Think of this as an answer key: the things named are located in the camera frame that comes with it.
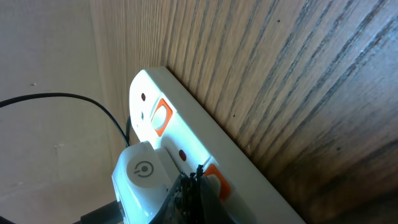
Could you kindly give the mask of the white power strip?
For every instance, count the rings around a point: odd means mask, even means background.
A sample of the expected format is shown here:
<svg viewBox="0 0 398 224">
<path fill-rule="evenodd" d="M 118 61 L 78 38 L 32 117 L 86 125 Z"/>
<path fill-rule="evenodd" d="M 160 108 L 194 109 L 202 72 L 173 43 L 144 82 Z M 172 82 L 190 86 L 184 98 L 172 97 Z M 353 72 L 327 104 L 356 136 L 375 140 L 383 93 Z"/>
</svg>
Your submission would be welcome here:
<svg viewBox="0 0 398 224">
<path fill-rule="evenodd" d="M 140 141 L 165 149 L 177 169 L 203 166 L 217 201 L 237 223 L 303 223 L 199 102 L 165 67 L 141 70 L 129 89 Z"/>
</svg>

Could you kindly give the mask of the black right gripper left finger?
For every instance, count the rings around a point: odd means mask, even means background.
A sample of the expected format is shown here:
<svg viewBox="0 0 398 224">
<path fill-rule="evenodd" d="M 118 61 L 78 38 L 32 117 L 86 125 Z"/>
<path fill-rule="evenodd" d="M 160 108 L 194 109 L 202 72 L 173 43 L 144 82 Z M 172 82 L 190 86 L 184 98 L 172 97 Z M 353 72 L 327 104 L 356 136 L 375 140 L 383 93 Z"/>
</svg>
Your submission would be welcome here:
<svg viewBox="0 0 398 224">
<path fill-rule="evenodd" d="M 150 224 L 186 224 L 190 221 L 192 207 L 193 180 L 186 174 L 180 174 L 160 210 Z"/>
</svg>

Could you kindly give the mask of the white charger plug adapter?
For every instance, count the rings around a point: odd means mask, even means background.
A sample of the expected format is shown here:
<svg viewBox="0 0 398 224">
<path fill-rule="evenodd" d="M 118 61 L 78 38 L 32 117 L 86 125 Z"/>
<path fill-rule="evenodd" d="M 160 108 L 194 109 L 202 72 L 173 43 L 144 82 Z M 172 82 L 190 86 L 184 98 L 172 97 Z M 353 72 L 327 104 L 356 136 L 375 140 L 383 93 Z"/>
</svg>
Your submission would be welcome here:
<svg viewBox="0 0 398 224">
<path fill-rule="evenodd" d="M 124 223 L 150 223 L 179 176 L 164 148 L 140 142 L 123 150 L 112 174 Z"/>
</svg>

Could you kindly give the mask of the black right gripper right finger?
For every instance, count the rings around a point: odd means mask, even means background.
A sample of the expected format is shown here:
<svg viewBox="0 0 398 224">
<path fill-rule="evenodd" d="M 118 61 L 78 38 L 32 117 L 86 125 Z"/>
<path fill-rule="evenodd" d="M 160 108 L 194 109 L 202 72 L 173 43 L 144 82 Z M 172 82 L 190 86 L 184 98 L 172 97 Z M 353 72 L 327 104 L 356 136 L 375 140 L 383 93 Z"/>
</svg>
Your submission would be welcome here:
<svg viewBox="0 0 398 224">
<path fill-rule="evenodd" d="M 247 203 L 217 166 L 198 165 L 196 177 L 205 223 L 257 223 Z"/>
</svg>

